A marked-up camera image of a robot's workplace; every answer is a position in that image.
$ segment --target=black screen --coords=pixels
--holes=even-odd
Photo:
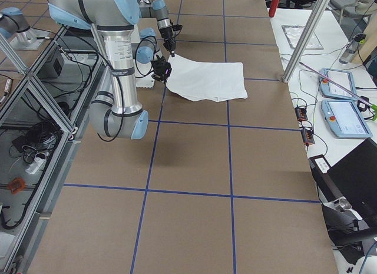
[[[377,144],[367,138],[328,174],[369,227],[377,227]]]

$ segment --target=white towel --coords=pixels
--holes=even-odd
[[[188,100],[247,98],[242,63],[195,62],[177,54],[169,62],[173,70],[166,86]]]

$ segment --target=white table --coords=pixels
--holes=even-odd
[[[293,50],[288,44],[285,34],[282,30],[282,25],[306,25],[306,21],[310,15],[310,10],[296,10],[296,9],[278,9],[276,11],[275,17],[271,18],[271,24],[276,38],[277,46],[279,47],[279,52],[281,54],[292,54]],[[304,54],[324,54],[330,53],[336,49],[344,47],[348,38],[343,33],[336,19],[330,11],[325,11],[316,30],[315,34],[319,38],[319,41],[323,45],[322,50],[306,50]],[[309,65],[315,70],[320,70],[322,68],[330,68],[334,61],[333,69],[345,70],[348,68],[353,68],[358,66],[356,64],[346,64],[343,65],[338,62],[338,55],[341,55],[343,50],[335,51],[329,55],[304,55],[301,58],[301,62]],[[281,55],[286,59],[290,59],[290,55]],[[287,66],[287,61],[282,60],[283,67]],[[299,70],[305,69],[302,66],[298,66],[289,81],[289,89],[292,93],[297,94],[300,98],[307,101],[308,104],[313,104],[315,99],[300,90],[299,83]],[[371,77],[366,72],[363,66],[350,70],[353,74],[355,84],[357,87],[375,87]],[[311,72],[302,71],[300,74],[302,89],[311,95],[316,96],[319,86],[319,77]],[[365,91],[358,90],[359,95],[364,95],[370,98],[370,102],[377,103],[377,90]],[[324,99],[321,93],[317,95],[318,103],[314,111],[314,106],[309,106],[307,108],[307,116],[309,121],[314,123],[315,133],[324,139],[328,145],[328,152],[326,154],[326,159],[331,165],[334,165],[342,157],[348,154],[352,149],[354,149],[363,140],[351,140],[351,139],[338,139],[330,131],[326,124],[325,119],[322,115],[322,110],[320,107],[320,102]],[[294,106],[296,106],[297,100],[293,100]],[[377,142],[377,123],[368,121],[367,125],[373,133],[373,140]],[[324,154],[326,151],[325,144],[315,137],[315,144],[309,146],[307,151],[307,156],[312,157],[318,154]],[[338,264],[339,273],[346,273],[349,265],[340,252],[334,252],[336,262]],[[357,265],[354,267],[353,273],[358,273],[363,259],[360,259]],[[368,261],[363,270],[363,274],[375,274],[377,269],[377,257],[369,257]]]

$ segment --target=red fire extinguisher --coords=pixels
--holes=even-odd
[[[270,5],[270,11],[269,11],[269,16],[270,18],[273,18],[275,16],[275,12],[277,9],[277,6],[279,5],[280,0],[272,0],[271,5]]]

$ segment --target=white chair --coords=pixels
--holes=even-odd
[[[339,24],[341,24],[344,16],[354,19],[370,17],[377,11],[375,1],[377,2],[377,0],[330,0],[330,3],[335,7],[333,11],[339,11],[336,13],[339,15]]]

